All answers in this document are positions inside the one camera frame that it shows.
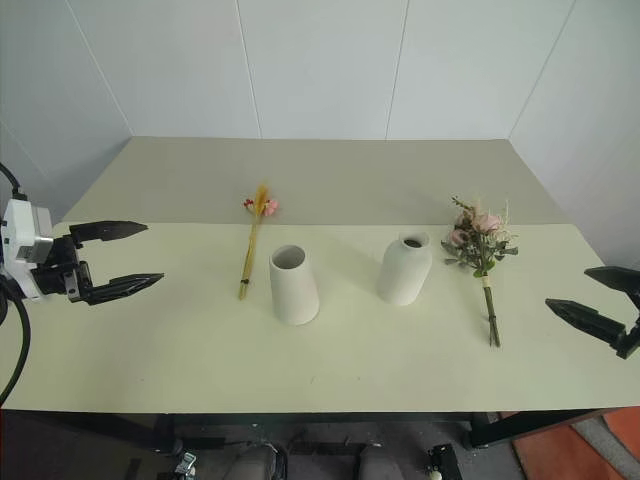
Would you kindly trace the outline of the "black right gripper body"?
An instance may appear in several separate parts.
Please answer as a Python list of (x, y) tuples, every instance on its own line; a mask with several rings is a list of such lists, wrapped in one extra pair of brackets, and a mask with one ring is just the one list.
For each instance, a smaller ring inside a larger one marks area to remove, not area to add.
[(636, 319), (635, 325), (625, 333), (617, 344), (616, 355), (622, 359), (628, 359), (640, 345), (640, 317)]

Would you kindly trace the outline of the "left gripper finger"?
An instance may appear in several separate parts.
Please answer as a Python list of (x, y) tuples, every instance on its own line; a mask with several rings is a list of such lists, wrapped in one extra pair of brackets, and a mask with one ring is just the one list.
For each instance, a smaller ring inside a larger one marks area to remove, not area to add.
[(105, 220), (71, 225), (69, 233), (77, 248), (86, 241), (113, 241), (124, 239), (146, 231), (148, 226), (133, 221)]
[(163, 273), (140, 273), (111, 279), (100, 286), (89, 285), (81, 289), (81, 300), (98, 305), (132, 296), (164, 278)]

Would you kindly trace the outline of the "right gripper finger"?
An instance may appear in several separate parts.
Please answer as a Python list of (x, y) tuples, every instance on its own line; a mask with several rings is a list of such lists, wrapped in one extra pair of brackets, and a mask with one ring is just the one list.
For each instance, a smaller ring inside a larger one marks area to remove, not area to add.
[(640, 308), (640, 273), (618, 266), (588, 268), (584, 274), (606, 287), (623, 292), (637, 309)]
[(572, 327), (616, 347), (626, 334), (626, 327), (601, 315), (597, 310), (575, 301), (546, 299), (551, 311)]

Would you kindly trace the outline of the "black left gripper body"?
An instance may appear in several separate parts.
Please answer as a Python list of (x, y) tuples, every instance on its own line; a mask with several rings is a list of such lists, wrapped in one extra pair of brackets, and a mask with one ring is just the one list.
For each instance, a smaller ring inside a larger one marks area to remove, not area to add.
[(31, 271), (43, 295), (59, 294), (71, 302), (92, 302), (94, 285), (89, 265), (78, 256), (82, 248), (82, 241), (73, 234), (54, 240), (46, 260)]

